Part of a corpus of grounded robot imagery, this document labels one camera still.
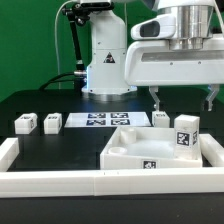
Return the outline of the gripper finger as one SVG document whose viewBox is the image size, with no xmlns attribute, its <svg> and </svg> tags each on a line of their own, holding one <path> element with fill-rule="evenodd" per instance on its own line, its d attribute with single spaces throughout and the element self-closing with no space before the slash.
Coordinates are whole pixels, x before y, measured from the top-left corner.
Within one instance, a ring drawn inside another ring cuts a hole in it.
<svg viewBox="0 0 224 224">
<path fill-rule="evenodd" d="M 160 109 L 160 99 L 157 96 L 158 93 L 158 87 L 157 86 L 150 86 L 149 87 L 149 92 L 151 97 L 153 98 L 155 104 L 154 104 L 154 108 L 156 111 L 158 111 Z"/>
<path fill-rule="evenodd" d="M 209 90 L 209 93 L 205 99 L 204 109 L 206 111 L 211 111 L 213 108 L 213 101 L 220 91 L 220 85 L 219 84 L 211 84 L 208 86 L 208 90 Z"/>
</svg>

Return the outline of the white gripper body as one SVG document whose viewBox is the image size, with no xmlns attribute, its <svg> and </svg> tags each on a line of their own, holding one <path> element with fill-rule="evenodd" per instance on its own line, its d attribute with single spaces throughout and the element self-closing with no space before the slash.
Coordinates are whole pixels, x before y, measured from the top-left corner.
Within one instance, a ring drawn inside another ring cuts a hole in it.
<svg viewBox="0 0 224 224">
<path fill-rule="evenodd" d="M 224 39 L 181 51 L 170 50 L 166 40 L 136 41 L 128 48 L 125 80 L 135 86 L 224 84 Z"/>
</svg>

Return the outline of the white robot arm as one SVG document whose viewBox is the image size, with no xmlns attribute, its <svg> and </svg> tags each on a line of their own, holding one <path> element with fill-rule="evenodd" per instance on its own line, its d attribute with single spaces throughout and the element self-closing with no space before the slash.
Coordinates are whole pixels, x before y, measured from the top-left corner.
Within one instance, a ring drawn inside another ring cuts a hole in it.
<svg viewBox="0 0 224 224">
<path fill-rule="evenodd" d="M 77 74 L 87 76 L 82 92 L 100 100 L 119 99 L 147 86 L 156 95 L 160 86 L 208 85 L 208 105 L 224 84 L 224 23 L 210 30 L 216 0 L 142 0 L 157 16 L 131 29 L 126 44 L 124 21 L 113 13 L 116 2 L 129 0 L 70 0 L 62 12 L 72 27 L 90 22 L 92 61 L 85 66 L 77 55 Z"/>
</svg>

